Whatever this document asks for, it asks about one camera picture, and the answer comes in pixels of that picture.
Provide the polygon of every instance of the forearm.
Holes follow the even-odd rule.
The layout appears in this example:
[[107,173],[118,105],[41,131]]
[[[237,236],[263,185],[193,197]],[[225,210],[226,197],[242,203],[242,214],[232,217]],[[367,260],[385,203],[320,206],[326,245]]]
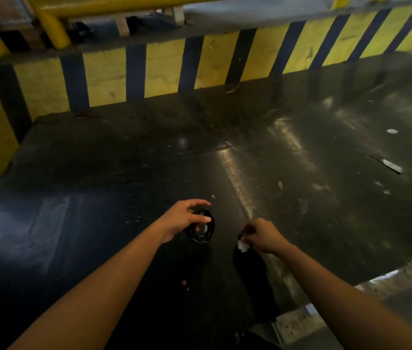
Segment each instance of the forearm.
[[277,256],[346,349],[412,349],[412,327],[378,300],[342,281],[287,241],[279,246]]
[[71,289],[10,349],[103,349],[162,243],[150,226]]

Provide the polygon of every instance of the person's right arm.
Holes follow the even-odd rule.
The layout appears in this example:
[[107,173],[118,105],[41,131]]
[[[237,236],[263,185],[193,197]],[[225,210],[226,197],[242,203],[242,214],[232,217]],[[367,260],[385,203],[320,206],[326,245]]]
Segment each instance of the person's right arm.
[[253,221],[245,227],[243,238],[285,263],[344,348],[412,349],[412,326],[300,251],[272,222]]

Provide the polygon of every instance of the dark metal surface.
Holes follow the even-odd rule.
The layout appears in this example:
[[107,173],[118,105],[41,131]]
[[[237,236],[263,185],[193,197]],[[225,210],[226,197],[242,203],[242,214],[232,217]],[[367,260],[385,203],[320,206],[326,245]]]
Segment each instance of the dark metal surface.
[[179,199],[213,203],[214,237],[160,248],[108,348],[217,349],[257,323],[232,264],[249,218],[354,285],[412,259],[412,56],[228,89],[37,121],[0,180],[1,348]]

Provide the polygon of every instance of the hand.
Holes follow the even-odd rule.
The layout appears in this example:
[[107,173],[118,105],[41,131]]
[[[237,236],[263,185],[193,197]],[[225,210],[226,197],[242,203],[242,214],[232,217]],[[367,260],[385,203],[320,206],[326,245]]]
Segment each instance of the hand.
[[243,228],[242,241],[264,253],[277,254],[289,242],[280,234],[271,221],[258,218]]
[[210,222],[210,217],[193,214],[193,210],[190,210],[190,208],[197,205],[210,206],[210,202],[201,199],[177,201],[174,206],[153,223],[164,234],[163,243],[170,241],[174,238],[174,235],[183,231],[192,223]]

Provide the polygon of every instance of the person's left arm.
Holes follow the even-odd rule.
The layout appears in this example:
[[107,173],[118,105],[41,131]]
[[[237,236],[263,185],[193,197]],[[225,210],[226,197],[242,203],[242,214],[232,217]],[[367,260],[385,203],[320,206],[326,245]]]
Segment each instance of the person's left arm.
[[44,312],[10,350],[102,350],[159,246],[209,217],[190,210],[206,200],[179,201],[120,252]]

